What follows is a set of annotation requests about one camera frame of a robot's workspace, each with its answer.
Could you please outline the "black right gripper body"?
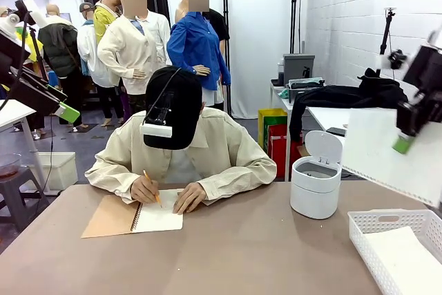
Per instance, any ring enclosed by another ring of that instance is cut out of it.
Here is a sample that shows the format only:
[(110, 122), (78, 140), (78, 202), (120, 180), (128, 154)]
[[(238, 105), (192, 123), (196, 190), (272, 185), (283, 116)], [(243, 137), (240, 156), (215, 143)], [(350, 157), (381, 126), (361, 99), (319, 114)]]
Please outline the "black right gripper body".
[(422, 45), (408, 65), (403, 78), (407, 88), (408, 102), (417, 102), (418, 96), (423, 99), (441, 102), (441, 52), (431, 46)]

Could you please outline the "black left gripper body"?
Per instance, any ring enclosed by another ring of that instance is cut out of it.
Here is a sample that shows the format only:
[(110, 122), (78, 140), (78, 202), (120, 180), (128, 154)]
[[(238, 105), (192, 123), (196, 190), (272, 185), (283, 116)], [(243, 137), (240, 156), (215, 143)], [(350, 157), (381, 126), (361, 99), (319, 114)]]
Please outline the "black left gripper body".
[(1, 31), (1, 76), (8, 74), (11, 68), (19, 69), (30, 56), (30, 49), (19, 39), (12, 39)]

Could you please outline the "person's right hand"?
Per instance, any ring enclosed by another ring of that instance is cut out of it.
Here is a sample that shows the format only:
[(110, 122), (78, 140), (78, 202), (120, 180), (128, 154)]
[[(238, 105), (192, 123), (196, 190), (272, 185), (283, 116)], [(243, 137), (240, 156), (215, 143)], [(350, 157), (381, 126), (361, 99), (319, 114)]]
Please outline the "person's right hand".
[(159, 194), (159, 183), (149, 180), (144, 175), (140, 176), (132, 183), (130, 193), (133, 200), (143, 204), (156, 203), (156, 196)]

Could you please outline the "person's left hand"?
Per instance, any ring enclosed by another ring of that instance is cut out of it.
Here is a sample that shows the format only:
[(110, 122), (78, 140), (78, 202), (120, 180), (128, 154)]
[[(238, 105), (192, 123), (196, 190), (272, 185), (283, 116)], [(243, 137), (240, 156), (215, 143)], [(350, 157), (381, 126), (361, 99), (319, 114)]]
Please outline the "person's left hand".
[(182, 215), (192, 212), (206, 199), (206, 191), (198, 182), (189, 183), (177, 196), (173, 205), (173, 213)]

